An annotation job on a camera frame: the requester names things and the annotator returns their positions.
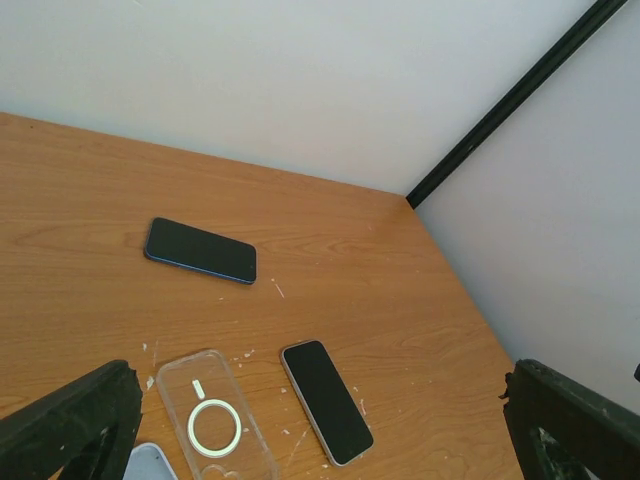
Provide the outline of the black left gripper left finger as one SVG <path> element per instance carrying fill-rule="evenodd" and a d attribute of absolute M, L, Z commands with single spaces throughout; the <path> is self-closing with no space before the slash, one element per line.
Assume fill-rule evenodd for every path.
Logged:
<path fill-rule="evenodd" d="M 136 371 L 112 360 L 1 420 L 3 479 L 121 479 L 142 420 Z"/>

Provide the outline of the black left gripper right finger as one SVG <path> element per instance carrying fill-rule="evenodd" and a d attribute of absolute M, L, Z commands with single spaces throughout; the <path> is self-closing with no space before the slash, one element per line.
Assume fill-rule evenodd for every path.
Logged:
<path fill-rule="evenodd" d="M 639 416 L 558 371 L 519 360 L 503 414 L 525 479 L 637 479 Z"/>

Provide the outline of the clear magsafe phone case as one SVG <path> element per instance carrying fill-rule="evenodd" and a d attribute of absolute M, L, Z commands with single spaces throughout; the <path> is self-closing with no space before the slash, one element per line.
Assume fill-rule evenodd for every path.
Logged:
<path fill-rule="evenodd" d="M 156 385 L 193 478 L 279 477 L 279 467 L 220 352 L 204 350 L 164 364 Z"/>

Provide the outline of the white-edged black phone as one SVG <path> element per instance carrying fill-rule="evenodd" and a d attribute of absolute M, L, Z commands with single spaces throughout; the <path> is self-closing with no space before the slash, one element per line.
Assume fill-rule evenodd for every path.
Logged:
<path fill-rule="evenodd" d="M 281 361 L 332 464 L 346 466 L 374 445 L 361 411 L 320 341 L 285 347 Z"/>

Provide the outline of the blue-edged black phone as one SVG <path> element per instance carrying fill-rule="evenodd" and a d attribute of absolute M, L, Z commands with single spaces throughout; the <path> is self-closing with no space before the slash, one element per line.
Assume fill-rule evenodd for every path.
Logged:
<path fill-rule="evenodd" d="M 143 248 L 147 258 L 251 285 L 257 279 L 253 245 L 173 220 L 152 220 Z"/>

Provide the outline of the black right rear frame post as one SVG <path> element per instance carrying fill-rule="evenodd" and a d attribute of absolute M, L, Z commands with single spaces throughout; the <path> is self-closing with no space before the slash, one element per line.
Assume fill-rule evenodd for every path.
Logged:
<path fill-rule="evenodd" d="M 461 138 L 406 196 L 421 205 L 565 62 L 602 28 L 628 0 L 598 0 L 542 55 L 507 93 Z"/>

